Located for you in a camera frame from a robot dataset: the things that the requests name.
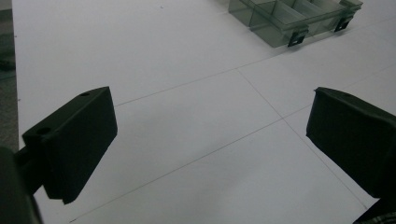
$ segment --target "black clip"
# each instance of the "black clip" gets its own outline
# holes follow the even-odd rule
[[[349,24],[350,21],[352,21],[352,19],[353,19],[353,16],[342,18],[342,19],[338,22],[338,24],[337,24],[337,26],[335,27],[335,30],[334,30],[334,31],[335,31],[335,32],[338,32],[338,31],[340,31],[340,30],[346,29],[346,28],[347,28],[347,25]]]
[[[293,35],[291,36],[290,42],[288,44],[288,47],[298,45],[303,43],[305,36],[308,34],[308,30],[302,30],[299,32],[294,32]]]

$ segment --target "screw hole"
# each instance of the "screw hole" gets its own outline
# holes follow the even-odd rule
[[[50,132],[50,128],[42,128],[42,129],[39,129],[36,133],[38,133],[38,134],[46,134],[46,133],[49,133]]]

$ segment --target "white table surface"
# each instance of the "white table surface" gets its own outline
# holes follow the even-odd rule
[[[119,125],[75,202],[36,193],[45,223],[351,223],[376,199],[304,130],[318,86],[396,114],[396,1],[363,3],[272,49],[227,0],[14,0],[20,135],[102,86]]]

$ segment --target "plastic storage box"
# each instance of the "plastic storage box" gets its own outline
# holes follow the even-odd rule
[[[358,0],[230,0],[229,11],[272,47],[347,28]]]

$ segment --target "gray floor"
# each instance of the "gray floor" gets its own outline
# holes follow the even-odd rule
[[[352,223],[376,202],[306,124],[317,87],[396,114],[396,1],[291,49],[228,2],[13,0],[20,132],[103,86],[119,125],[74,202],[36,193],[45,223]]]
[[[15,71],[12,11],[0,11],[0,146],[16,151],[18,97]]]

